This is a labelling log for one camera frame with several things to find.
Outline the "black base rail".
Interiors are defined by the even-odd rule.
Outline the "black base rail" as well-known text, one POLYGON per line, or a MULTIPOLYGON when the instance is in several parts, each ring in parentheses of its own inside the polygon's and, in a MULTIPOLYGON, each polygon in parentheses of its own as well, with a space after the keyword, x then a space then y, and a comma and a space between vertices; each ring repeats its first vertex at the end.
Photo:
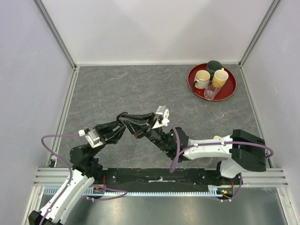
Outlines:
POLYGON ((166 168, 107 168, 102 170, 98 181, 105 178, 105 184, 121 184, 129 182, 150 183, 150 182, 181 182, 199 183, 200 185, 238 185, 241 183, 240 175, 233 178, 225 178, 215 169, 206 170, 203 168, 176 169, 173 173, 166 168))

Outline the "clear drinking glass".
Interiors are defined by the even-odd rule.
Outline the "clear drinking glass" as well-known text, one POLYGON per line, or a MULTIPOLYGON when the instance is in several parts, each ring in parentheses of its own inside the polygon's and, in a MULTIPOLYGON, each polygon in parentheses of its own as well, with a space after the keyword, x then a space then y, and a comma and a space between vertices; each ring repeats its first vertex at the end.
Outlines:
POLYGON ((208 85, 204 89, 204 97, 208 100, 213 100, 219 93, 221 86, 216 81, 209 81, 208 85))

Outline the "dark green mug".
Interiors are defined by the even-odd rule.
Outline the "dark green mug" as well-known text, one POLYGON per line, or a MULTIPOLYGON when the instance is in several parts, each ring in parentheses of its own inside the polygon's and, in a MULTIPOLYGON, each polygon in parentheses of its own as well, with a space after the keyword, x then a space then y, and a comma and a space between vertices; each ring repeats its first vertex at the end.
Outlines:
POLYGON ((217 71, 217 70, 220 70, 222 69, 222 64, 219 62, 219 61, 216 61, 216 60, 211 60, 207 63, 207 66, 206 66, 206 70, 211 74, 211 75, 214 75, 214 73, 217 71))

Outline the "black earbud charging case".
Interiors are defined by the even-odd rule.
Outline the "black earbud charging case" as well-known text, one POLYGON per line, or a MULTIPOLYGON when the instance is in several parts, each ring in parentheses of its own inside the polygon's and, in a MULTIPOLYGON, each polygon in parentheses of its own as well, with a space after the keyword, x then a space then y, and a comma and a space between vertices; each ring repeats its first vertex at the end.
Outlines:
POLYGON ((128 112, 122 112, 122 113, 120 113, 117 117, 116 117, 116 121, 118 122, 118 124, 120 125, 120 126, 122 126, 123 124, 122 124, 122 122, 120 121, 120 118, 122 118, 124 115, 126 115, 126 114, 128 114, 128 112))

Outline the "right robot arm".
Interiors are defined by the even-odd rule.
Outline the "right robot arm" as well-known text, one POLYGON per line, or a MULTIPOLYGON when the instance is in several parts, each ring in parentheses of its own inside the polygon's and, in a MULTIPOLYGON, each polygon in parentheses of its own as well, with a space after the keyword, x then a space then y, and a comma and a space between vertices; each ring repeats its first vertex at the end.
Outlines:
POLYGON ((135 138, 146 137, 171 158, 171 172, 178 162, 198 158, 222 158, 214 176, 222 185, 245 171, 266 171, 265 141, 241 129, 216 139, 192 140, 180 127, 172 127, 169 133, 165 133, 162 127, 169 126, 170 122, 160 114, 131 115, 124 112, 118 115, 117 121, 135 138))

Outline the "yellow mug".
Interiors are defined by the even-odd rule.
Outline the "yellow mug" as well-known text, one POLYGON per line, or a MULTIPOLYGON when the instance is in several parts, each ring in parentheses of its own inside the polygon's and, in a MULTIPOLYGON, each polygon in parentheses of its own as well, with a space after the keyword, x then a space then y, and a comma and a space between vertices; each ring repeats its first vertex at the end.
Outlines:
POLYGON ((222 88, 225 85, 228 78, 229 78, 229 74, 225 70, 223 69, 217 70, 214 73, 212 79, 212 85, 216 88, 222 88))

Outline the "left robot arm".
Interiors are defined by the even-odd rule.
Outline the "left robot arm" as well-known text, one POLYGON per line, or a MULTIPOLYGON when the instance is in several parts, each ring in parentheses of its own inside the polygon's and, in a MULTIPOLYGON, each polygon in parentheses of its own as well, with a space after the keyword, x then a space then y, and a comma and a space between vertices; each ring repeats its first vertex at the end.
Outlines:
POLYGON ((95 155, 108 144, 116 144, 123 136, 125 126, 118 121, 82 129, 68 137, 83 136, 87 144, 71 149, 72 166, 67 166, 68 176, 52 199, 39 211, 28 217, 31 225, 63 225, 83 193, 92 184, 103 179, 102 165, 95 155))

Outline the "red round tray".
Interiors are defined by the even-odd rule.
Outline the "red round tray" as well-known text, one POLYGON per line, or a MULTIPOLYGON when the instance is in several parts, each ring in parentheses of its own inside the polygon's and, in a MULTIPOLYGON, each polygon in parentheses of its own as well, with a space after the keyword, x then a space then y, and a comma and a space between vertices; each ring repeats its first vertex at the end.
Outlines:
POLYGON ((188 86, 190 87, 191 91, 199 98, 207 100, 207 101, 211 101, 211 102, 223 101, 223 100, 226 100, 229 97, 231 97, 236 90, 236 79, 235 79, 234 75, 231 73, 231 71, 225 67, 224 67, 224 70, 229 74, 229 78, 227 79, 226 83, 221 88, 221 90, 218 92, 218 94, 214 97, 214 99, 212 99, 212 100, 206 99, 204 97, 204 89, 201 90, 201 89, 198 89, 193 86, 196 72, 198 72, 199 70, 205 70, 206 67, 207 67, 207 63, 202 63, 202 64, 199 64, 199 65, 193 67, 191 69, 191 71, 189 72, 189 74, 187 76, 187 83, 188 83, 188 86))

